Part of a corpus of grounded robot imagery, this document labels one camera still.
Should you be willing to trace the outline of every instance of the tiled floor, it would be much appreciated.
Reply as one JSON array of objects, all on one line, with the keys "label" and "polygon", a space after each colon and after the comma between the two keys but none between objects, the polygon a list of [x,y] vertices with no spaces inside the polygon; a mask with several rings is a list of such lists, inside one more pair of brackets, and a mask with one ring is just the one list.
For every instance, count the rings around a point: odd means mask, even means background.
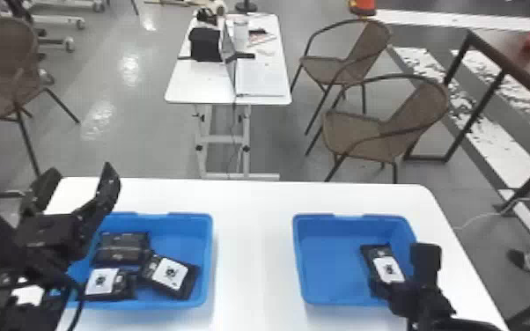
[{"label": "tiled floor", "polygon": [[[491,2],[507,4],[503,0]],[[261,0],[257,3],[262,11],[273,12],[280,18],[290,76],[312,32],[350,18],[343,1]],[[400,9],[406,2],[386,3]],[[523,6],[521,2],[509,5]],[[71,34],[77,42],[73,54],[49,51],[42,66],[53,73],[57,81],[53,89],[80,117],[82,124],[74,125],[45,96],[29,105],[35,118],[29,121],[28,129],[42,168],[55,166],[65,176],[97,176],[102,163],[108,160],[123,177],[197,177],[192,144],[195,122],[190,107],[168,105],[163,100],[193,9],[161,7],[141,1],[139,7],[139,18],[127,1],[113,1],[104,13],[59,9],[38,12],[75,13],[85,17],[87,26],[84,31],[57,26],[48,29],[51,36]],[[404,35],[406,31],[395,28],[395,39],[410,42],[411,38]],[[348,37],[355,38],[355,33],[345,31],[341,38],[322,37],[313,46],[313,52],[343,55],[352,42]],[[399,70],[393,59],[384,54],[371,75]],[[409,83],[401,83],[390,89],[379,86],[368,91],[371,113],[388,116],[399,104],[392,91],[402,91],[404,98],[411,89]],[[286,181],[320,181],[330,169],[331,157],[319,143],[305,158],[309,138],[302,133],[320,90],[304,75],[293,97],[289,107],[254,108],[252,170],[279,172]],[[353,92],[343,107],[357,109],[359,104],[358,92]],[[218,109],[213,129],[226,131],[229,114],[225,107]],[[443,151],[451,141],[452,136],[439,124],[423,138],[418,152]],[[223,171],[231,154],[231,150],[211,148],[208,168]],[[388,168],[380,171],[377,163],[363,161],[347,161],[335,176],[337,181],[350,182],[388,183],[390,178]],[[0,189],[23,188],[32,179],[33,171],[18,128],[0,122]],[[497,193],[463,150],[455,153],[447,165],[402,164],[401,182],[418,183],[431,189],[454,225],[493,211],[491,204],[499,202]],[[13,221],[16,221],[15,207],[13,202],[0,203],[0,210]],[[530,276],[513,268],[504,258],[508,248],[530,246],[530,236],[516,219],[486,218],[459,232],[459,238],[504,317],[530,304]]]}]

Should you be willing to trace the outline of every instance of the black cable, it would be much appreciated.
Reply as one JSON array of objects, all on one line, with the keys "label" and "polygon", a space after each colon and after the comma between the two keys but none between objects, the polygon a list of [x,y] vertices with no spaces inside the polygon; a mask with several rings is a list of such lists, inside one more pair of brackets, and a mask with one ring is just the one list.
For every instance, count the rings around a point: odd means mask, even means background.
[{"label": "black cable", "polygon": [[82,289],[82,286],[80,286],[80,284],[77,283],[74,279],[72,279],[69,276],[67,276],[67,278],[70,279],[70,283],[72,284],[70,287],[73,287],[78,293],[77,295],[78,307],[76,308],[76,312],[74,313],[72,322],[70,323],[70,326],[68,327],[68,330],[67,330],[67,331],[74,331],[76,324],[80,320],[80,314],[82,313],[82,310],[85,308],[85,291]]},{"label": "black cable", "polygon": [[[232,122],[230,124],[230,127],[228,128],[228,131],[230,132],[230,138],[232,140],[233,148],[236,147],[236,142],[234,141],[234,132],[232,131],[235,125],[236,125],[236,93],[234,95],[234,101],[232,102]],[[234,153],[228,159],[228,165],[226,165],[226,176],[228,177],[228,180],[231,179],[230,178],[230,163],[239,154],[240,148],[236,149]]]}]

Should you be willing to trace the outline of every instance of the black bag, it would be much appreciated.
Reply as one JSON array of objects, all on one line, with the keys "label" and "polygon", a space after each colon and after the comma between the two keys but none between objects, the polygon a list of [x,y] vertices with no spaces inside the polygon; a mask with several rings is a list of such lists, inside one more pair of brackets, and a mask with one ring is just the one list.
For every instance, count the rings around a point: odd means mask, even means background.
[{"label": "black bag", "polygon": [[220,31],[208,27],[194,27],[189,33],[191,58],[199,62],[222,62]]}]

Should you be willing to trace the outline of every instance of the white table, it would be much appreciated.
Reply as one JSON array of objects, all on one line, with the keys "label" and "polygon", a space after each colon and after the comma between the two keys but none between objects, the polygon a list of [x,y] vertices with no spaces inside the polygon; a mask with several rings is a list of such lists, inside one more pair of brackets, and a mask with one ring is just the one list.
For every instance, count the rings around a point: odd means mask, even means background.
[{"label": "white table", "polygon": [[[62,180],[48,213],[92,196],[95,178]],[[84,309],[78,331],[369,330],[405,331],[386,308],[307,305],[300,296],[292,239],[298,213],[402,215],[417,239],[443,249],[439,286],[461,318],[507,330],[431,192],[417,185],[123,179],[115,211],[209,213],[214,221],[208,301],[175,311]],[[58,331],[68,326],[69,309]]]},{"label": "white table", "polygon": [[[220,28],[224,21],[219,20]],[[226,67],[223,63],[199,63],[195,60],[178,60],[174,65],[173,75],[165,92],[165,100],[175,104],[193,105],[193,116],[197,118],[195,132],[195,151],[199,163],[199,173],[204,179],[233,179],[233,180],[279,180],[278,173],[250,173],[250,116],[251,106],[287,106],[291,103],[290,85],[283,55],[282,35],[279,21],[273,14],[254,14],[249,16],[251,28],[262,27],[267,32],[277,36],[274,40],[264,42],[247,49],[247,52],[256,53],[253,61],[262,61],[269,64],[272,70],[279,70],[283,80],[285,94],[279,97],[243,96],[235,98],[234,90]],[[193,18],[189,23],[188,33],[197,26]],[[190,42],[188,33],[185,35],[180,48],[179,57],[189,56]],[[243,122],[242,136],[212,135],[210,134],[211,114],[214,105],[231,105],[234,100]],[[236,173],[209,173],[206,170],[208,146],[210,143],[226,143],[239,146]],[[240,172],[240,159],[242,158],[242,173]]]}]

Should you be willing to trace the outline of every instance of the white cup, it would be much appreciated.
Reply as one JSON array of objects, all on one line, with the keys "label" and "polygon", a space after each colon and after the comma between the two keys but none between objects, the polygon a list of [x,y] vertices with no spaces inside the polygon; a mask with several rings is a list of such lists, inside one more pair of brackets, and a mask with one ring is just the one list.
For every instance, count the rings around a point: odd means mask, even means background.
[{"label": "white cup", "polygon": [[244,51],[248,46],[248,19],[234,19],[234,47],[237,51]]}]

